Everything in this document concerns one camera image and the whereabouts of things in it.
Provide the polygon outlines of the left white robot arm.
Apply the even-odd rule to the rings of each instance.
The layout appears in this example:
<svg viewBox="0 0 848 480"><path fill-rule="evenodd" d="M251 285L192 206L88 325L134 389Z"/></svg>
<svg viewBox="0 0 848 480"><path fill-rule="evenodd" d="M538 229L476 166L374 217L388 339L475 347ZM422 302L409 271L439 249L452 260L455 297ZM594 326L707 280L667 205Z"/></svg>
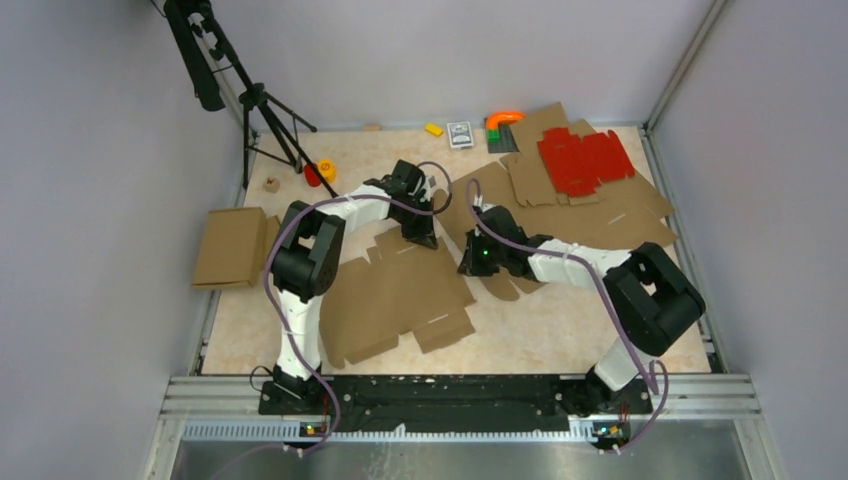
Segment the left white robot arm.
<svg viewBox="0 0 848 480"><path fill-rule="evenodd" d="M308 413L320 401L320 310L346 235L392 220L406 242L437 249L433 185L420 165L400 160L391 173L346 195L289 206L263 269L263 287L282 324L272 381L295 412Z"/></svg>

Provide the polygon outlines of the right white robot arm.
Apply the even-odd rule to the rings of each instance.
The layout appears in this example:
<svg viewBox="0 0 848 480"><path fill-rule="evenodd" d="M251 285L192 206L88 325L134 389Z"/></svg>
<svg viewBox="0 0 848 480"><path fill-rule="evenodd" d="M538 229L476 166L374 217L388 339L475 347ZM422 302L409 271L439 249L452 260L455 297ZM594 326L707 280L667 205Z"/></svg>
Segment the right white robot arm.
<svg viewBox="0 0 848 480"><path fill-rule="evenodd" d="M529 236L503 206L473 205L470 214L474 226L466 233L460 274L507 271L515 278L599 294L617 337L572 394L570 408L577 415L614 411L636 378L656 389L653 370L660 358L706 312L701 293L655 243L598 249L550 235Z"/></svg>

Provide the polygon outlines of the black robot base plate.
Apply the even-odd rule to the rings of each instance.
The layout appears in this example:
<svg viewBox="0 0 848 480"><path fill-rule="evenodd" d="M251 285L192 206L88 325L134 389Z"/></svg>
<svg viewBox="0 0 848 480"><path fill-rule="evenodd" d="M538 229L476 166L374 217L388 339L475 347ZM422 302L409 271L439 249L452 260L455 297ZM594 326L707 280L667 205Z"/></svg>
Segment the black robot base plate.
<svg viewBox="0 0 848 480"><path fill-rule="evenodd" d="M613 393L582 376L534 375L340 375L323 383L291 383L281 376L263 383L262 415L303 417L299 433L339 439L345 434L565 433L578 420L601 416L590 435L623 441L627 420L649 414L646 383L633 380Z"/></svg>

